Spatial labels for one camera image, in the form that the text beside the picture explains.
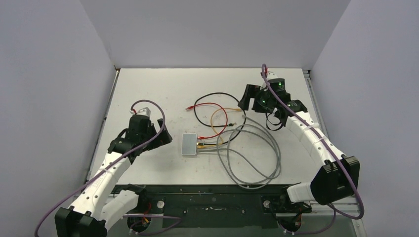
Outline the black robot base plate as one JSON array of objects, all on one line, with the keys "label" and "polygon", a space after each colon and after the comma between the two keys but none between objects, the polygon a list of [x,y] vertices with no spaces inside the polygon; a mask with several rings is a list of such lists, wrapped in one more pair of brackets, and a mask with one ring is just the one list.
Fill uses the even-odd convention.
[{"label": "black robot base plate", "polygon": [[296,231],[302,216],[315,202],[293,203],[288,185],[267,185],[247,190],[236,185],[146,185],[138,203],[128,210],[128,224],[144,233],[151,215],[163,215],[164,228],[284,227]]}]

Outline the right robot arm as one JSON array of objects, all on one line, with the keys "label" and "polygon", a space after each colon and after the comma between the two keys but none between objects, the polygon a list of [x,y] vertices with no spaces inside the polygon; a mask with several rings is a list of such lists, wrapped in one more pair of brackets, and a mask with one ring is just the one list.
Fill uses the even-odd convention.
[{"label": "right robot arm", "polygon": [[283,210],[293,211],[305,201],[327,205],[355,194],[360,171],[358,159],[348,157],[332,145],[306,106],[300,100],[291,99],[284,79],[270,79],[262,86],[247,84],[238,106],[279,119],[319,167],[312,181],[293,185],[280,196]]}]

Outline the grey network switch box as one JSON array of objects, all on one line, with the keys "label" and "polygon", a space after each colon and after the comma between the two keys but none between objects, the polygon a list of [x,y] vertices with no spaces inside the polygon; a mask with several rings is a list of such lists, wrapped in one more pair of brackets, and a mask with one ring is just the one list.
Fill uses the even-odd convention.
[{"label": "grey network switch box", "polygon": [[182,135],[181,154],[183,156],[195,156],[197,154],[197,140],[196,133],[184,133]]}]

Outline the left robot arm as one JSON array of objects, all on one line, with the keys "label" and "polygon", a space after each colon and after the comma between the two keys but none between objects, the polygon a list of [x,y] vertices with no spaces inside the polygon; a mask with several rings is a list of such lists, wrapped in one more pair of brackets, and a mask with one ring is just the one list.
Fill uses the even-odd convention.
[{"label": "left robot arm", "polygon": [[108,230],[129,210],[142,212],[147,198],[143,188],[128,185],[121,195],[106,202],[113,188],[135,159],[145,151],[172,141],[165,118],[158,119],[156,130],[150,116],[134,114],[124,129],[111,141],[101,168],[82,188],[82,193],[67,208],[59,208],[54,216],[59,237],[105,237]]}]

